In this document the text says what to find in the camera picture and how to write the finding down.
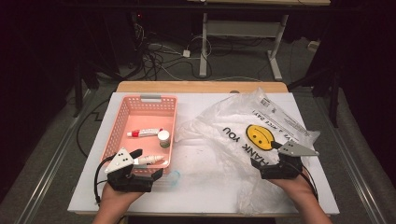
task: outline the plastic bag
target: plastic bag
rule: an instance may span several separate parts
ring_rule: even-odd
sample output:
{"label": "plastic bag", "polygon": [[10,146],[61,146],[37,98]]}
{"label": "plastic bag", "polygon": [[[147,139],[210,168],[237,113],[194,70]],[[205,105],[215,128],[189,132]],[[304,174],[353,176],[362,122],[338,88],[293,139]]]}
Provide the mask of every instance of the plastic bag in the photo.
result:
{"label": "plastic bag", "polygon": [[239,93],[220,101],[196,119],[181,124],[175,141],[207,140],[205,148],[215,151],[221,168],[239,174],[242,184],[237,206],[240,213],[276,212],[278,205],[288,198],[282,189],[261,179],[260,172],[251,166],[250,158],[263,165],[277,164],[277,151],[262,150],[255,142],[257,136],[249,138],[248,127],[252,125],[266,131],[263,141],[275,140],[280,144],[294,141],[312,147],[319,136],[319,132],[307,131],[258,88],[252,93]]}

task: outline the table leg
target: table leg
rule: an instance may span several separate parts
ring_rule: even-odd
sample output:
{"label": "table leg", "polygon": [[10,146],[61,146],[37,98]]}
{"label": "table leg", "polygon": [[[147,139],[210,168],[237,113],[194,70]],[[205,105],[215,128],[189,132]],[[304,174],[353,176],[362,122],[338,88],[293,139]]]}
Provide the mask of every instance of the table leg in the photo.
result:
{"label": "table leg", "polygon": [[204,13],[203,28],[202,28],[202,50],[201,50],[201,61],[199,66],[199,76],[206,77],[206,63],[207,63],[207,48],[206,48],[206,38],[207,38],[207,13]]}
{"label": "table leg", "polygon": [[268,60],[270,61],[271,69],[274,74],[274,78],[277,81],[282,80],[282,75],[280,74],[279,66],[277,65],[277,62],[276,62],[276,53],[277,53],[277,50],[279,49],[280,41],[282,40],[282,35],[283,35],[283,32],[285,31],[286,22],[288,21],[288,17],[289,17],[289,15],[283,15],[282,22],[279,24],[279,27],[277,29],[274,49],[267,51]]}

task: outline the orange plastic basket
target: orange plastic basket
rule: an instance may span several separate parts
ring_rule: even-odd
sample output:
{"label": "orange plastic basket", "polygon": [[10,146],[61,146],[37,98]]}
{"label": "orange plastic basket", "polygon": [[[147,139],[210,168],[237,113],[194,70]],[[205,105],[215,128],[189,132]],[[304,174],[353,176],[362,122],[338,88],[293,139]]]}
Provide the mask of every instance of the orange plastic basket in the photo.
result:
{"label": "orange plastic basket", "polygon": [[[177,111],[176,96],[160,95],[126,95],[122,98],[110,136],[108,137],[101,160],[114,155],[122,147],[129,152],[142,148],[141,157],[163,156],[163,160],[154,164],[136,165],[133,172],[152,174],[163,168],[169,172],[171,163],[173,135]],[[170,146],[161,147],[157,135],[144,137],[128,137],[127,133],[134,130],[163,128],[170,133]]]}

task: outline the white tabletop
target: white tabletop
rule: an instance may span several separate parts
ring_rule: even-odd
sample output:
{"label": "white tabletop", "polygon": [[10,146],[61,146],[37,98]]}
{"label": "white tabletop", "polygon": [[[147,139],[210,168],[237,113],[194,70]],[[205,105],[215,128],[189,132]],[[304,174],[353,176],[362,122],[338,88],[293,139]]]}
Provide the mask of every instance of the white tabletop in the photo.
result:
{"label": "white tabletop", "polygon": [[[95,214],[98,210],[93,194],[93,178],[121,99],[126,94],[133,93],[115,92],[112,95],[91,153],[69,204],[68,211],[70,212]],[[181,123],[194,119],[204,109],[233,95],[232,93],[170,92],[164,94],[177,96],[176,130]],[[267,97],[304,125],[291,93],[267,93]],[[244,216],[238,211],[237,194],[243,187],[238,179],[238,174],[228,174],[231,178],[228,177],[227,181],[224,181],[222,178],[224,173],[217,166],[214,152],[203,150],[203,144],[204,142],[195,141],[190,142],[188,146],[183,144],[183,148],[181,148],[178,142],[174,142],[171,171],[173,174],[180,174],[177,183],[173,187],[161,187],[154,184],[153,191],[144,194],[134,202],[128,212],[135,215],[151,216]],[[309,159],[308,168],[315,179],[319,203],[325,213],[339,214],[329,183],[317,157]],[[99,180],[104,179],[106,179],[106,175],[102,168]],[[98,186],[99,194],[102,192],[102,187],[103,185]],[[263,211],[254,216],[280,217],[296,213],[297,211],[290,201],[282,201],[276,210]]]}

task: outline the person's hand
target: person's hand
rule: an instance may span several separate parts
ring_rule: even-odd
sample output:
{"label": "person's hand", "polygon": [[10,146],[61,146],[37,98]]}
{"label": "person's hand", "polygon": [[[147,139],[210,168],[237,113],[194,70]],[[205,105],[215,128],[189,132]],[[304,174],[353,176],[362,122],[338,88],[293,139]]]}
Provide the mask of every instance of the person's hand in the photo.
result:
{"label": "person's hand", "polygon": [[309,184],[300,175],[294,179],[269,179],[268,181],[282,188],[294,202],[299,201],[301,197],[306,195],[312,194],[312,196],[315,196]]}
{"label": "person's hand", "polygon": [[99,211],[93,221],[99,223],[117,223],[125,214],[131,203],[136,201],[144,192],[119,192],[115,191],[109,184],[105,184],[102,191],[102,199]]}
{"label": "person's hand", "polygon": [[271,183],[282,188],[294,202],[304,223],[332,223],[321,209],[317,198],[306,180],[298,175],[294,179],[269,179]]}

